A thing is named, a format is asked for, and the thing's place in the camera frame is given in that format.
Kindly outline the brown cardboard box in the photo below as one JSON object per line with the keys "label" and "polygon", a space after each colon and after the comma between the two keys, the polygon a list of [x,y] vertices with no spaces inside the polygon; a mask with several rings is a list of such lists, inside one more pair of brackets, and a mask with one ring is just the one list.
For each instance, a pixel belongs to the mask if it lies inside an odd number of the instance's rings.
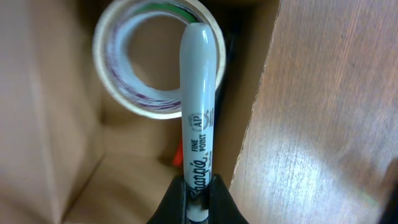
{"label": "brown cardboard box", "polygon": [[96,74],[107,6],[1,2],[2,223],[145,223],[174,174],[179,120],[129,112]]}

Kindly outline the beige masking tape roll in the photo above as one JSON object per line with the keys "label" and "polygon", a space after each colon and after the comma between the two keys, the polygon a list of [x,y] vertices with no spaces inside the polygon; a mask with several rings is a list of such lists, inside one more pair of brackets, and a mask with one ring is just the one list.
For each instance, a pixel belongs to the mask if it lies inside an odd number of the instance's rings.
{"label": "beige masking tape roll", "polygon": [[[176,4],[211,27],[217,50],[215,84],[220,86],[226,68],[226,45],[216,19],[200,1],[113,1],[96,25],[93,60],[108,93],[129,111],[152,119],[179,118],[180,90],[162,91],[147,86],[136,76],[127,56],[128,39],[139,25],[153,17],[167,16],[164,12],[136,13],[140,7],[150,2]],[[175,16],[169,17],[188,24]]]}

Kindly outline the red utility knife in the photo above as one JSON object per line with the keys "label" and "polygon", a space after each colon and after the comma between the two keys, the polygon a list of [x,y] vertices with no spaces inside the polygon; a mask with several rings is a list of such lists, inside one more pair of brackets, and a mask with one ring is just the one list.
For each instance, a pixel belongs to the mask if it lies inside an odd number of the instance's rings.
{"label": "red utility knife", "polygon": [[183,164],[183,141],[179,142],[177,150],[175,151],[174,158],[172,160],[172,164],[176,167],[181,166]]}

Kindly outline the black marker pen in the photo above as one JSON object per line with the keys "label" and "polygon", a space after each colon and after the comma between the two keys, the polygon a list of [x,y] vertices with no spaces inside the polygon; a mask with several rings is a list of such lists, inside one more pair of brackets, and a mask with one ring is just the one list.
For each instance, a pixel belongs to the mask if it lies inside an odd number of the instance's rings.
{"label": "black marker pen", "polygon": [[208,219],[211,182],[217,50],[208,24],[189,24],[180,44],[183,171],[187,184],[187,219]]}

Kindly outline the green tape roll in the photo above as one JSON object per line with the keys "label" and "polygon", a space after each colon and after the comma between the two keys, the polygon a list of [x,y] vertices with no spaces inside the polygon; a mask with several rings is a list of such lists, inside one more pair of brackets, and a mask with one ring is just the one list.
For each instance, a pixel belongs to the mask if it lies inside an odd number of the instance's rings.
{"label": "green tape roll", "polygon": [[166,2],[150,2],[136,11],[137,14],[145,12],[164,12],[167,16],[175,16],[177,19],[181,19],[188,24],[200,22],[197,17],[195,17],[191,12],[188,12],[185,8]]}

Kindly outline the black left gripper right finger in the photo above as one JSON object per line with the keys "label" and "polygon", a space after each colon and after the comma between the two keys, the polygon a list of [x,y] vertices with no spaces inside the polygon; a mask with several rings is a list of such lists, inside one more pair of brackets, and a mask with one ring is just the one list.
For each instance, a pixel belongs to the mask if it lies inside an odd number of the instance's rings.
{"label": "black left gripper right finger", "polygon": [[209,224],[248,224],[219,174],[210,184]]}

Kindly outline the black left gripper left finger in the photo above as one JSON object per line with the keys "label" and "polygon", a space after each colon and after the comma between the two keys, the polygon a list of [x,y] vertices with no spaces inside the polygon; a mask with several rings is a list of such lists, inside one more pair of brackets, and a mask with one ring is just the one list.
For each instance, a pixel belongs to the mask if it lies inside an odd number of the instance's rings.
{"label": "black left gripper left finger", "polygon": [[147,224],[186,224],[186,211],[186,183],[183,175],[176,175]]}

